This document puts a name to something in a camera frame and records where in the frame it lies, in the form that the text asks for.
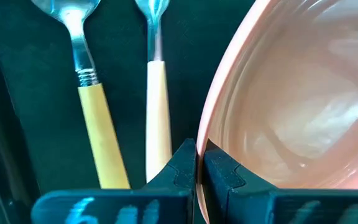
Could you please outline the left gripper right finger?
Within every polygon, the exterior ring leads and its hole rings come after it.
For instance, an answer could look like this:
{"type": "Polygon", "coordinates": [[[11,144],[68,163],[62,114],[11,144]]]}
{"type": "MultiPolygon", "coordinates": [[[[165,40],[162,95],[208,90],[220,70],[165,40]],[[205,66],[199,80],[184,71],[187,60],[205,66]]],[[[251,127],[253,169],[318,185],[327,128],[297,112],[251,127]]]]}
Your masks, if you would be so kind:
{"type": "Polygon", "coordinates": [[[358,190],[280,189],[211,141],[203,192],[210,223],[358,223],[358,190]]]}

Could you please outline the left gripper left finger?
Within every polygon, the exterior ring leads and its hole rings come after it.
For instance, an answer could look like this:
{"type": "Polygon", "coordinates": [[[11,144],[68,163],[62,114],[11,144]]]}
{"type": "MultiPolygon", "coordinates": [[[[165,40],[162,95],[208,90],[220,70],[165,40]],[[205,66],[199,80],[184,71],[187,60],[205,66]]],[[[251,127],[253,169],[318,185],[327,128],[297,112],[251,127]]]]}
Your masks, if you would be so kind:
{"type": "Polygon", "coordinates": [[[168,164],[138,190],[58,190],[32,208],[36,224],[192,223],[196,144],[186,139],[168,164]]]}

